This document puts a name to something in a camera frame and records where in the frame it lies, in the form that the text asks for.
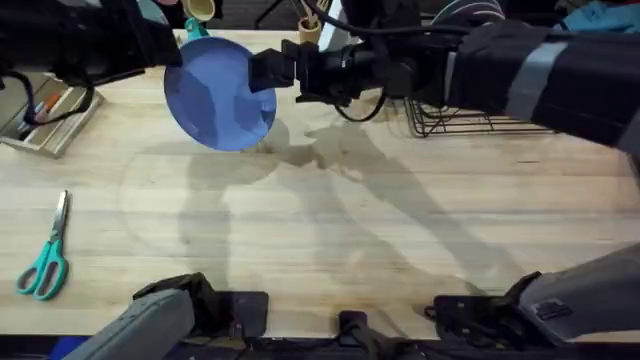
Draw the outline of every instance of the dish rack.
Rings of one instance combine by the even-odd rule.
[[[416,137],[462,134],[554,134],[553,130],[512,119],[462,109],[438,109],[404,100],[409,127]]]

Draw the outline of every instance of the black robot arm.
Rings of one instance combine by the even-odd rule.
[[[372,37],[339,51],[283,42],[251,61],[250,87],[293,85],[298,102],[347,106],[367,89],[506,114],[640,153],[640,35],[567,34],[502,21],[464,37]]]

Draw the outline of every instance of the wooden tabletop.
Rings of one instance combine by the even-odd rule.
[[[254,52],[296,38],[217,34]],[[349,124],[294,104],[292,88],[264,144],[216,152],[171,117],[163,73],[101,87],[63,159],[0,148],[0,333],[93,334],[146,284],[201,271],[215,289],[268,292],[270,336],[327,336],[340,310],[363,309],[383,332],[429,338],[419,312],[437,294],[502,294],[638,240],[638,187],[615,150],[564,135],[415,139],[402,110]],[[37,302],[14,281],[63,189],[71,270]]]

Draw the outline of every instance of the black cable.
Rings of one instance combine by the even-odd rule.
[[[326,12],[322,11],[316,4],[311,0],[302,0],[305,4],[307,4],[311,10],[313,10],[318,18],[328,24],[335,26],[338,29],[345,30],[350,32],[353,35],[357,35],[360,37],[368,37],[368,36],[381,36],[381,35],[407,35],[407,34],[423,34],[426,32],[433,33],[445,33],[445,34],[456,34],[456,35],[466,35],[469,33],[469,29],[460,27],[460,26],[449,26],[449,25],[429,25],[429,26],[414,26],[407,28],[393,28],[393,29],[367,29],[361,28],[353,25],[349,25],[344,23],[338,19],[334,19]]]
[[[55,123],[55,122],[59,122],[62,120],[67,119],[68,117],[75,115],[75,114],[80,114],[83,113],[85,111],[87,111],[89,109],[89,107],[91,106],[91,102],[93,101],[93,95],[95,93],[95,88],[93,87],[93,85],[89,85],[86,88],[86,92],[84,93],[84,95],[82,96],[82,100],[80,101],[80,105],[78,106],[77,109],[75,110],[71,110],[71,111],[67,111],[66,113],[60,114],[59,116],[56,116],[55,118],[47,121],[47,122],[37,122],[35,120],[36,117],[36,113],[35,113],[35,99],[34,99],[34,92],[33,92],[33,86],[31,86],[31,82],[29,81],[29,78],[27,78],[26,76],[24,76],[23,74],[16,72],[16,71],[12,71],[12,70],[7,70],[4,71],[0,74],[0,76],[3,77],[10,77],[10,78],[14,78],[18,81],[20,81],[22,83],[22,86],[24,86],[25,92],[27,93],[27,108],[24,112],[24,118],[23,121],[27,124],[27,125],[31,125],[31,126],[44,126],[44,125],[48,125],[51,123]]]
[[[340,106],[338,105],[333,105],[333,107],[336,109],[336,111],[338,112],[338,114],[340,114],[340,116],[342,116],[345,120],[347,121],[351,121],[351,122],[367,122],[371,119],[373,119],[374,117],[376,117],[376,115],[378,115],[378,113],[380,112],[380,110],[382,110],[382,106],[384,106],[384,102],[387,101],[387,96],[382,93],[380,95],[380,99],[378,99],[378,103],[376,104],[376,107],[373,109],[373,111],[363,117],[362,119],[354,119],[351,116],[347,115]]]

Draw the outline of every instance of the wooden utensil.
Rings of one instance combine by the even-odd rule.
[[[316,27],[316,24],[318,22],[318,18],[313,14],[313,11],[311,10],[311,8],[309,7],[309,5],[307,5],[307,3],[304,2],[304,0],[300,0],[300,2],[302,3],[302,6],[304,7],[304,11],[307,13],[307,23],[308,23],[308,27],[307,29],[312,30]]]
[[[329,5],[331,5],[331,0],[318,0],[318,3],[317,3],[318,8],[324,12],[326,12],[327,9],[329,9]]]

